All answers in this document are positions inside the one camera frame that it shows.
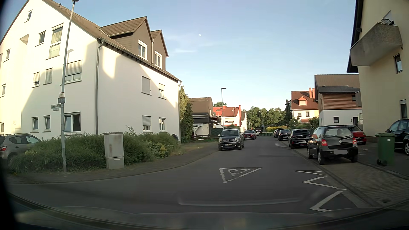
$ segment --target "road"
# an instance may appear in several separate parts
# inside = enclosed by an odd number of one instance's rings
[[[357,198],[272,137],[246,140],[166,171],[108,180],[9,184],[11,193],[50,207],[130,213],[316,213],[359,206]]]

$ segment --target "silver suv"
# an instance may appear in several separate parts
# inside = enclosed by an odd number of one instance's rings
[[[0,156],[8,165],[12,157],[24,153],[39,141],[38,138],[28,133],[0,135]]]

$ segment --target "sky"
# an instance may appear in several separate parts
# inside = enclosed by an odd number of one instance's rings
[[[26,0],[6,0],[3,37]],[[71,0],[57,0],[71,8]],[[148,17],[163,31],[166,70],[192,97],[243,109],[284,109],[314,74],[346,73],[355,0],[80,0],[74,11],[99,26]]]

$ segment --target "gutter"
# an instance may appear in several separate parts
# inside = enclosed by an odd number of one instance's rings
[[[95,134],[98,135],[98,70],[99,70],[99,52],[105,39],[101,39],[101,44],[97,48],[97,64],[95,65]]]

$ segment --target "green trash bin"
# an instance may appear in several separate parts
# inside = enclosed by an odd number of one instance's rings
[[[393,133],[376,133],[378,137],[378,165],[393,165],[395,160],[395,137]]]

